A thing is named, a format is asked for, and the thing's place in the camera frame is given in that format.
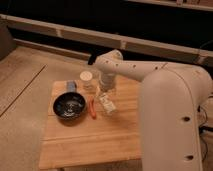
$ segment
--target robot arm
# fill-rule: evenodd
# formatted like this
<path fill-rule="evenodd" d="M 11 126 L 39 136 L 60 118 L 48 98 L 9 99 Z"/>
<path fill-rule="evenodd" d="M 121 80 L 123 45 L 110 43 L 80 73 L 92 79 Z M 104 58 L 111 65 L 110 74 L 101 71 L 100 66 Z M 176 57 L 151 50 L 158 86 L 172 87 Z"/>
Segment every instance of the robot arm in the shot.
<path fill-rule="evenodd" d="M 201 67 L 170 62 L 122 61 L 117 50 L 101 55 L 95 66 L 108 75 L 141 82 L 139 115 L 144 171 L 202 171 L 197 109 L 210 95 L 212 80 Z"/>

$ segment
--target wooden table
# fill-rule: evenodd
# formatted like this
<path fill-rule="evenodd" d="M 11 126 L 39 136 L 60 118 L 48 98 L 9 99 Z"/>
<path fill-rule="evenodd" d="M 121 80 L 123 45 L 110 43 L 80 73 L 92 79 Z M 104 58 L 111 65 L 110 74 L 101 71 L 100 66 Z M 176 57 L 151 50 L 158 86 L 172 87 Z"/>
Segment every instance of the wooden table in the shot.
<path fill-rule="evenodd" d="M 94 91 L 84 90 L 76 81 L 77 91 L 87 100 Z M 60 121 L 52 110 L 56 97 L 66 92 L 66 81 L 55 82 L 48 110 L 39 168 L 53 169 L 141 157 L 138 133 L 137 98 L 139 83 L 117 77 L 116 92 L 111 97 L 117 107 L 106 116 L 100 103 L 95 102 L 97 119 L 87 113 L 75 121 Z"/>

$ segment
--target black bowl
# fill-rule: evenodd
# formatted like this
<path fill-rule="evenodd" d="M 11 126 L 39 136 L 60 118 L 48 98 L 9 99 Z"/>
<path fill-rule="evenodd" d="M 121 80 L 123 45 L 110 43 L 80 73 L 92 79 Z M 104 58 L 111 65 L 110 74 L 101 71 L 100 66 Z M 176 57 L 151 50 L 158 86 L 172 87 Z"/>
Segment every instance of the black bowl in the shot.
<path fill-rule="evenodd" d="M 83 114 L 86 101 L 76 92 L 60 95 L 53 104 L 53 110 L 60 119 L 75 119 Z"/>

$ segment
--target orange object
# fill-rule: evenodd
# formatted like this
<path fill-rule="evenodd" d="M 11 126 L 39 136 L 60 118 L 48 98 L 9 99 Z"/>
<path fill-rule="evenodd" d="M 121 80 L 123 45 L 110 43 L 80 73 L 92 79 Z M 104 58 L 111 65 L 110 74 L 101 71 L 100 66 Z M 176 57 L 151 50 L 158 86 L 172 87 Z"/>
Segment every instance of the orange object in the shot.
<path fill-rule="evenodd" d="M 94 109 L 94 99 L 90 100 L 88 102 L 88 104 L 89 104 L 89 113 L 90 113 L 91 117 L 93 119 L 96 119 L 97 115 L 96 115 L 96 112 L 95 112 L 95 109 Z"/>

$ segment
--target black cable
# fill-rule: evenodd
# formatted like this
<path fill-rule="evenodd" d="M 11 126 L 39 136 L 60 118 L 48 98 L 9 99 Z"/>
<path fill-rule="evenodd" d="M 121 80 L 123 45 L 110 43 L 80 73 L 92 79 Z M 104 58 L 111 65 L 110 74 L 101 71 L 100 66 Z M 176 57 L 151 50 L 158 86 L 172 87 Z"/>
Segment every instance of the black cable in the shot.
<path fill-rule="evenodd" d="M 202 157 L 202 161 L 204 162 L 206 160 L 206 157 L 208 155 L 209 152 L 209 148 L 208 148 L 208 144 L 206 143 L 206 141 L 203 139 L 202 135 L 200 135 L 200 140 L 203 142 L 204 146 L 205 146 L 205 153 Z"/>
<path fill-rule="evenodd" d="M 199 125 L 199 128 L 201 128 L 201 127 L 203 127 L 203 125 L 205 125 L 207 123 L 207 121 L 208 121 L 208 115 L 207 115 L 206 110 L 203 107 L 199 106 L 199 108 L 202 109 L 202 111 L 204 112 L 204 116 L 205 116 L 205 120 L 203 121 L 203 123 L 201 123 Z"/>
<path fill-rule="evenodd" d="M 11 4 L 12 4 L 12 0 L 9 0 L 9 2 L 8 2 L 8 4 L 7 4 L 7 10 L 6 10 L 6 17 L 5 17 L 5 20 L 6 20 L 6 21 L 7 21 L 8 15 L 9 15 L 9 11 L 10 11 Z"/>
<path fill-rule="evenodd" d="M 205 43 L 203 43 L 200 47 L 199 47 L 199 49 L 198 49 L 198 57 L 199 57 L 199 55 L 200 55 L 200 51 L 206 46 L 206 45 L 209 45 L 209 44 L 212 44 L 213 43 L 213 39 L 212 40 L 209 40 L 209 41 L 207 41 L 207 42 L 205 42 Z"/>

